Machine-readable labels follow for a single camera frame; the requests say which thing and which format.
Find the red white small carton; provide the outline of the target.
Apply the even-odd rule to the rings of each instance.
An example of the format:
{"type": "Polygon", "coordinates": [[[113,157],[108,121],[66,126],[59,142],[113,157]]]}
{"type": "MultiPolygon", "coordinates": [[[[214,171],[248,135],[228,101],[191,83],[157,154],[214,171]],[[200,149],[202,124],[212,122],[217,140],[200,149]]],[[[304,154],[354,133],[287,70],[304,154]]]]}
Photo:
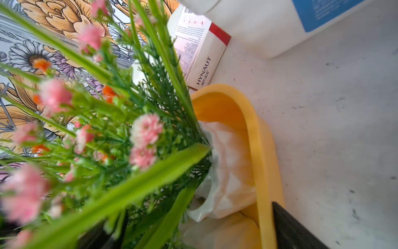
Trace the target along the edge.
{"type": "Polygon", "coordinates": [[[182,5],[169,18],[167,28],[186,85],[194,90],[208,86],[231,36],[205,16],[196,15],[182,5]]]}

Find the yellow plastic tray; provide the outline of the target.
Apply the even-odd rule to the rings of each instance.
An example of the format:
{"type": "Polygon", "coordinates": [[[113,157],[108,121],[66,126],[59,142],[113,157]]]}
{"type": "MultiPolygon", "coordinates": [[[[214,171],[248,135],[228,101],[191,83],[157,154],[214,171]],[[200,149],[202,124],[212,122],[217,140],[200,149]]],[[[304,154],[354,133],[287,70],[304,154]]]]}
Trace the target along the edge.
{"type": "Polygon", "coordinates": [[[240,213],[260,229],[261,248],[277,248],[272,203],[285,205],[275,142],[268,124],[256,113],[250,100],[232,86],[214,84],[191,95],[198,120],[221,122],[248,141],[256,204],[240,213]]]}

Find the pink flower potted plant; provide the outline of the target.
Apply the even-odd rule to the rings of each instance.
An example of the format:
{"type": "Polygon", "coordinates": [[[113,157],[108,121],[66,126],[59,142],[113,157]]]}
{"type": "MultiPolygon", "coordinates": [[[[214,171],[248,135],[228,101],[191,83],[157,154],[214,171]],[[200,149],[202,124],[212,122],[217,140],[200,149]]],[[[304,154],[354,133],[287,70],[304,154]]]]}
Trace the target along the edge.
{"type": "Polygon", "coordinates": [[[130,1],[132,25],[121,30],[144,78],[120,68],[104,24],[114,24],[108,1],[83,1],[93,23],[82,24],[79,50],[30,23],[6,5],[1,12],[83,66],[103,88],[67,83],[49,62],[39,74],[21,76],[1,97],[34,117],[2,143],[30,148],[24,156],[2,146],[1,220],[17,226],[1,232],[3,249],[75,249],[78,240],[105,221],[117,239],[127,217],[122,249],[181,248],[177,227],[195,191],[220,169],[229,179],[251,179],[250,153],[234,147],[228,127],[198,122],[179,65],[168,17],[159,1],[130,1]]]}

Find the blue lid storage box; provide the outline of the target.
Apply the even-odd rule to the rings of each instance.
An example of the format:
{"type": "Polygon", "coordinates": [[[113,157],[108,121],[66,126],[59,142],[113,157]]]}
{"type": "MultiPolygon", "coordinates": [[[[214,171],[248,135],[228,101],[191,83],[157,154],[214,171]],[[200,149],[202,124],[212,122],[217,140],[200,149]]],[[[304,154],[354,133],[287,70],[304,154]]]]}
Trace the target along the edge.
{"type": "Polygon", "coordinates": [[[369,1],[180,1],[266,59],[274,58],[369,4],[369,1]]]}

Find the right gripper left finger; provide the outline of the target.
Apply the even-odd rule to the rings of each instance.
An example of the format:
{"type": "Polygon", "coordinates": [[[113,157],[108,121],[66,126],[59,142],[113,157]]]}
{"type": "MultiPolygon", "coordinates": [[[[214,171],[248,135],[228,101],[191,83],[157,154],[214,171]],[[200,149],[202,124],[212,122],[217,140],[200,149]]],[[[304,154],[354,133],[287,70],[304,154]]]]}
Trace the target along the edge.
{"type": "Polygon", "coordinates": [[[76,249],[121,249],[124,241],[125,231],[127,227],[127,217],[124,218],[121,233],[117,239],[113,237],[116,234],[114,229],[111,234],[107,234],[105,229],[105,221],[96,224],[88,232],[86,232],[77,242],[76,249]]]}

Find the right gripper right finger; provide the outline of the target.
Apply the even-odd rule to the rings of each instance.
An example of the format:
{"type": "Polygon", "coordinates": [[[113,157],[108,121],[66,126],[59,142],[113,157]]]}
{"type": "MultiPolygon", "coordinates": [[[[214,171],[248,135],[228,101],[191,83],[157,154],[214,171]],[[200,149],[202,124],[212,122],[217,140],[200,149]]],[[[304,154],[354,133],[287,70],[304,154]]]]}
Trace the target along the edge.
{"type": "Polygon", "coordinates": [[[278,249],[328,249],[279,203],[272,207],[278,249]]]}

